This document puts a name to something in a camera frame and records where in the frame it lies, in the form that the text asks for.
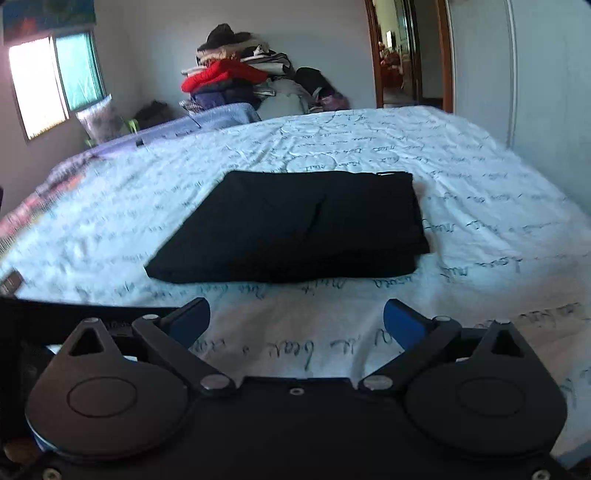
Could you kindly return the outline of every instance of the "red jacket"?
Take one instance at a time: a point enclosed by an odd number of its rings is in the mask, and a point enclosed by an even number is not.
[[[181,90],[191,93],[203,85],[236,78],[257,84],[264,82],[267,79],[267,74],[239,60],[223,59],[213,63],[206,70],[191,75],[183,82]]]

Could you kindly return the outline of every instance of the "doorway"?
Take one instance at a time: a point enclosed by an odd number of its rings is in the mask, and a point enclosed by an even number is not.
[[[430,105],[453,112],[445,0],[365,0],[378,108]]]

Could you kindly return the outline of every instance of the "window frame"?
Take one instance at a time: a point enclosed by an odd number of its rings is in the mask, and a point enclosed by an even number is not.
[[[85,105],[80,105],[78,108],[71,110],[70,105],[68,104],[67,97],[66,97],[66,88],[64,87],[64,80],[61,76],[60,62],[59,62],[59,58],[57,55],[56,39],[63,38],[63,37],[72,37],[74,35],[80,35],[80,34],[87,34],[90,38],[90,43],[92,46],[92,53],[93,53],[93,66],[94,66],[95,71],[96,71],[98,78],[99,78],[100,96],[97,100],[94,100],[93,102],[89,102]],[[63,31],[59,31],[59,32],[49,31],[49,32],[45,32],[40,35],[35,35],[34,37],[28,38],[25,41],[19,41],[17,43],[5,45],[5,47],[7,49],[10,49],[11,47],[15,47],[17,45],[22,45],[24,43],[29,43],[29,42],[32,42],[35,40],[41,40],[43,38],[48,38],[50,45],[53,48],[53,54],[54,54],[53,62],[54,62],[54,68],[56,70],[56,83],[57,83],[61,103],[63,105],[66,118],[63,122],[61,122],[57,125],[54,125],[53,127],[50,127],[49,129],[39,133],[38,135],[35,135],[33,138],[29,138],[29,136],[27,134],[27,129],[25,127],[25,122],[22,118],[21,105],[18,102],[17,88],[15,86],[14,78],[12,76],[12,71],[11,71],[10,72],[10,81],[11,81],[11,86],[12,86],[12,97],[14,98],[14,105],[17,108],[17,116],[18,116],[19,123],[21,125],[22,134],[25,138],[25,143],[32,142],[32,141],[36,140],[37,138],[42,137],[44,134],[52,131],[54,128],[57,128],[60,125],[65,124],[68,120],[70,120],[72,118],[72,115],[75,115],[76,113],[81,112],[82,110],[85,110],[93,105],[96,105],[97,103],[99,103],[99,102],[103,101],[105,98],[107,98],[107,93],[106,93],[106,89],[105,89],[105,81],[103,79],[103,71],[100,68],[100,62],[98,59],[98,52],[96,51],[96,38],[95,38],[95,32],[94,32],[93,27],[86,26],[86,27],[81,27],[81,28],[80,27],[79,28],[68,28],[68,29],[64,29]]]
[[[84,105],[80,105],[79,107],[77,107],[74,110],[71,110],[70,105],[68,105],[66,88],[64,87],[64,79],[61,76],[61,67],[60,67],[59,57],[57,56],[56,40],[58,38],[73,37],[75,35],[82,35],[82,34],[87,34],[89,37],[89,40],[90,40],[90,46],[92,47],[92,63],[93,63],[93,67],[95,68],[95,72],[97,73],[98,78],[99,78],[100,95],[99,95],[98,100],[88,102]],[[100,69],[98,55],[96,52],[96,40],[95,40],[94,30],[92,28],[85,28],[83,30],[75,31],[75,32],[52,34],[52,35],[50,35],[50,39],[51,39],[51,43],[53,45],[53,52],[54,52],[54,55],[56,58],[56,69],[57,69],[57,76],[58,76],[58,78],[60,80],[60,84],[61,84],[61,95],[62,95],[62,97],[64,97],[64,102],[65,102],[64,105],[65,105],[66,111],[68,112],[70,117],[72,116],[73,113],[76,114],[77,112],[81,112],[82,110],[86,110],[88,107],[91,107],[91,106],[96,105],[97,103],[103,101],[107,97],[107,95],[105,93],[105,82],[103,81],[103,73]]]

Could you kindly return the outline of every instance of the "triangular hole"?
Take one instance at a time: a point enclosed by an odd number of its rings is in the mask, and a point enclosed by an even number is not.
[[[93,329],[86,329],[80,336],[76,346],[70,351],[71,356],[89,355],[91,353],[101,353],[103,346],[100,343],[96,332]]]
[[[507,330],[502,330],[496,337],[495,346],[492,348],[495,355],[507,355],[523,357],[523,352],[513,340]]]

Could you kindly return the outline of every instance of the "circular cover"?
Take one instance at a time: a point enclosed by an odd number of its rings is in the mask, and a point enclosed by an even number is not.
[[[143,452],[167,440],[187,410],[184,384],[155,365],[122,360],[91,378],[80,375],[64,369],[59,377],[41,377],[27,404],[33,432],[69,458],[114,460]]]
[[[566,408],[545,371],[500,355],[427,370],[409,386],[405,406],[427,435],[477,456],[519,455],[552,445]]]

